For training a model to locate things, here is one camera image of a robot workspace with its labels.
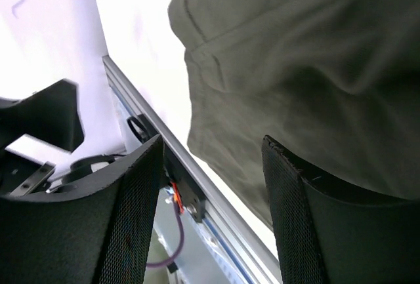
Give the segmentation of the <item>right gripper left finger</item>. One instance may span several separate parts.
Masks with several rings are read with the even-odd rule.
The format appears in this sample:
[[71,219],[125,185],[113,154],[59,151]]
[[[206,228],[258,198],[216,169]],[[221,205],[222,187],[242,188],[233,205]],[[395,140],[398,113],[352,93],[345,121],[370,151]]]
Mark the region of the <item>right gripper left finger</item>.
[[142,283],[163,139],[58,193],[1,198],[2,283]]

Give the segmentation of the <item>olive green shorts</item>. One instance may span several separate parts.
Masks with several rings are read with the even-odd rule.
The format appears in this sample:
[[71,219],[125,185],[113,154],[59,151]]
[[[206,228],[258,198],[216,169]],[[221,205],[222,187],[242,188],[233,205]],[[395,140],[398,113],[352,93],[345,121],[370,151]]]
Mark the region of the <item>olive green shorts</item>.
[[261,146],[419,197],[419,0],[171,0],[192,154],[272,226]]

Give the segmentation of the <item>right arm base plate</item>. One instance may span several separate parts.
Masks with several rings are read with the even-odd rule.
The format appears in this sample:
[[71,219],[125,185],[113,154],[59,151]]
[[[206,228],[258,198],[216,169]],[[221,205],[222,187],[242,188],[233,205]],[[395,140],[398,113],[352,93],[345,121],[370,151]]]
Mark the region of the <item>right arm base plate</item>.
[[[142,144],[158,134],[144,114],[130,116],[127,118],[127,124],[133,135]],[[205,201],[207,198],[184,164],[176,156],[175,151],[170,148],[169,143],[166,140],[163,143],[165,174],[161,179],[161,187],[175,184],[182,205],[197,223],[201,223],[205,218]]]

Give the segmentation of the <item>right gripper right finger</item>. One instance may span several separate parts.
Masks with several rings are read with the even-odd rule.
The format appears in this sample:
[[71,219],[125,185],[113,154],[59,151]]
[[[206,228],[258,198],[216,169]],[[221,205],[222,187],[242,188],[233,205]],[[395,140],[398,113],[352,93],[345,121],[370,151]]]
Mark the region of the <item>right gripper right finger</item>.
[[418,283],[419,202],[349,184],[271,136],[262,167],[284,283]]

